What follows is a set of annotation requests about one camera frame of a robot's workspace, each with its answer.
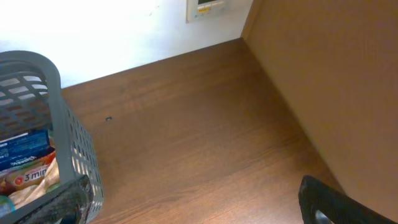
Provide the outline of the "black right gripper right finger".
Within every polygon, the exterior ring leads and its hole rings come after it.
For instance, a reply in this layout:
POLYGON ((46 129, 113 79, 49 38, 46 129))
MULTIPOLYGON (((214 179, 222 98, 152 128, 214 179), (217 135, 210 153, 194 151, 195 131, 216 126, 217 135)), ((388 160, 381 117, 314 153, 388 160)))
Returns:
POLYGON ((395 224, 311 175, 303 176, 298 200, 304 224, 395 224))

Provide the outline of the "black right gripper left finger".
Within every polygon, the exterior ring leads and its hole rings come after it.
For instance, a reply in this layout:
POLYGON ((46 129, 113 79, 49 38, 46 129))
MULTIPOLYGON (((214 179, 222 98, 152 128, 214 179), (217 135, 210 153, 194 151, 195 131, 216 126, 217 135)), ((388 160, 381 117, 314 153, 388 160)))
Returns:
POLYGON ((12 212, 12 223, 86 223, 92 202, 90 178, 81 175, 12 212))

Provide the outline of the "beige paper pouch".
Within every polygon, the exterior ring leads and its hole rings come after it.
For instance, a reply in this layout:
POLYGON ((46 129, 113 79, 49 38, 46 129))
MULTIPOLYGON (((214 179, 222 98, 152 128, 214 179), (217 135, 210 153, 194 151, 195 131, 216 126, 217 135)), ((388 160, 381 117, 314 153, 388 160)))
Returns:
POLYGON ((40 171, 44 171, 44 174, 35 179, 36 184, 31 184, 10 194, 9 198, 16 210, 43 196, 50 191, 49 188, 60 183, 60 173, 56 158, 52 160, 46 169, 41 169, 40 171))

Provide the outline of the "orange spaghetti packet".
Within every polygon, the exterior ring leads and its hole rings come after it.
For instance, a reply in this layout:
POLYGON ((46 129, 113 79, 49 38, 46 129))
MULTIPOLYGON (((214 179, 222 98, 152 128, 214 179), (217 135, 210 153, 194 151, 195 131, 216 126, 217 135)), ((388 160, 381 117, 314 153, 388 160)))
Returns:
POLYGON ((24 165, 2 170, 1 195, 8 196, 15 191, 40 184, 54 159, 55 151, 24 165))

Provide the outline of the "blue cardboard food box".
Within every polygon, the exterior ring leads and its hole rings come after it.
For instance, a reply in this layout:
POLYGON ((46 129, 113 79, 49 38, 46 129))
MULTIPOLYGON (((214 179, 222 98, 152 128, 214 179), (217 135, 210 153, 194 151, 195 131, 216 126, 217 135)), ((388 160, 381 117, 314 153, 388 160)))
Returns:
POLYGON ((55 150, 53 133, 41 129, 1 141, 1 170, 10 169, 47 156, 55 150))

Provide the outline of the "grey plastic shopping basket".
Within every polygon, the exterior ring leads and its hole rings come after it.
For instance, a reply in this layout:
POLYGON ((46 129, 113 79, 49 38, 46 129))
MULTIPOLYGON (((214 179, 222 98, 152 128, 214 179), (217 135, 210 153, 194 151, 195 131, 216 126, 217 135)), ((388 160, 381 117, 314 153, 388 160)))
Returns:
MULTIPOLYGON (((101 176, 93 140, 63 99, 56 66, 34 52, 3 52, 1 140, 40 129, 53 133, 59 187, 81 175, 90 178, 93 202, 86 222, 89 223, 104 204, 101 176)), ((1 217, 1 223, 12 223, 12 212, 1 217)))

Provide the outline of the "teal white snack packet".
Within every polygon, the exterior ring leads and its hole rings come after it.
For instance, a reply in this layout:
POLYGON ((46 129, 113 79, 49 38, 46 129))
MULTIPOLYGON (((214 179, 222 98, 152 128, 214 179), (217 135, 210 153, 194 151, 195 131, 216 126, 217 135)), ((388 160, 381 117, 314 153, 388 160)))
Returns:
POLYGON ((0 196, 0 217, 3 217, 15 210, 12 200, 7 196, 0 196))

